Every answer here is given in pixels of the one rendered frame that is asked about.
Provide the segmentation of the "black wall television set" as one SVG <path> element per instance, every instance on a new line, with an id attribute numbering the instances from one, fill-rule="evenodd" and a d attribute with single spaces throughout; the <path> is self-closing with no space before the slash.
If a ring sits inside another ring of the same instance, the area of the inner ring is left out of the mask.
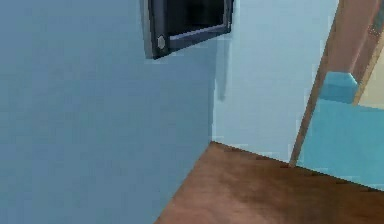
<path id="1" fill-rule="evenodd" d="M 165 57 L 231 32 L 234 0 L 140 0 L 145 56 Z"/>

